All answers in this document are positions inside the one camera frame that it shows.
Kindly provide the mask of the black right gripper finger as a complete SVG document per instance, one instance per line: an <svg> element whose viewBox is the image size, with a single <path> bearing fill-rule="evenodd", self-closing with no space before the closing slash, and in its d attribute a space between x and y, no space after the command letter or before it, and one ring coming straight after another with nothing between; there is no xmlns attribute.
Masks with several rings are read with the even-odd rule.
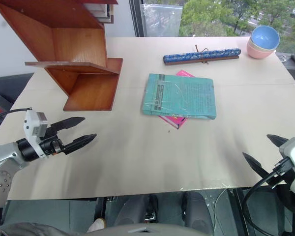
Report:
<svg viewBox="0 0 295 236"><path fill-rule="evenodd" d="M269 173L262 168L262 165L259 161L257 161L254 157L252 157L251 155L243 152L242 153L246 162L248 163L248 165L252 168L252 170L257 173L260 177L264 178L266 177Z"/></svg>
<svg viewBox="0 0 295 236"><path fill-rule="evenodd" d="M289 140L287 138L280 137L278 135L273 135L273 134L267 134L267 137L278 148L281 147L284 143L286 143Z"/></svg>

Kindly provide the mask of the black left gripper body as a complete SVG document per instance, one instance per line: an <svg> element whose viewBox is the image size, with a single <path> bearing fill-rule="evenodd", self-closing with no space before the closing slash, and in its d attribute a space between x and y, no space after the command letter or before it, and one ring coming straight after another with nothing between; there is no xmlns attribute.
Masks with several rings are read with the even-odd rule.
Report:
<svg viewBox="0 0 295 236"><path fill-rule="evenodd" d="M40 137L40 147L46 155L55 155L65 150L65 147L58 137L59 127L51 125L46 129L43 137Z"/></svg>

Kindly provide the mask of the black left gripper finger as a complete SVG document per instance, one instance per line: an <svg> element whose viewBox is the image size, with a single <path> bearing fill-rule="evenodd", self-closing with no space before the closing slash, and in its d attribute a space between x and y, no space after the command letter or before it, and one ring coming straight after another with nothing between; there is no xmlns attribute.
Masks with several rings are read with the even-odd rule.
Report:
<svg viewBox="0 0 295 236"><path fill-rule="evenodd" d="M74 127L84 121L84 117L71 117L51 124L50 129L57 134L58 131Z"/></svg>
<svg viewBox="0 0 295 236"><path fill-rule="evenodd" d="M62 152L67 154L70 154L76 150L79 150L86 146L88 143L90 143L92 140L95 139L97 134L89 134L89 135L83 135L75 140L73 140L71 143L64 146Z"/></svg>

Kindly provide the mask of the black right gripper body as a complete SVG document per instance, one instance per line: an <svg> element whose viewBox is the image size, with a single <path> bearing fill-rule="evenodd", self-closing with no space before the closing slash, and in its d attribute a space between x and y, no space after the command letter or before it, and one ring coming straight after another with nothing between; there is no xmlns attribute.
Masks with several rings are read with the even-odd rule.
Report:
<svg viewBox="0 0 295 236"><path fill-rule="evenodd" d="M271 188L275 188L278 184L280 184L282 182L284 182L288 185L292 184L292 182L293 182L293 169L289 170L288 172L286 172L282 176L280 176L280 175L273 176L270 180L267 181L268 185Z"/></svg>

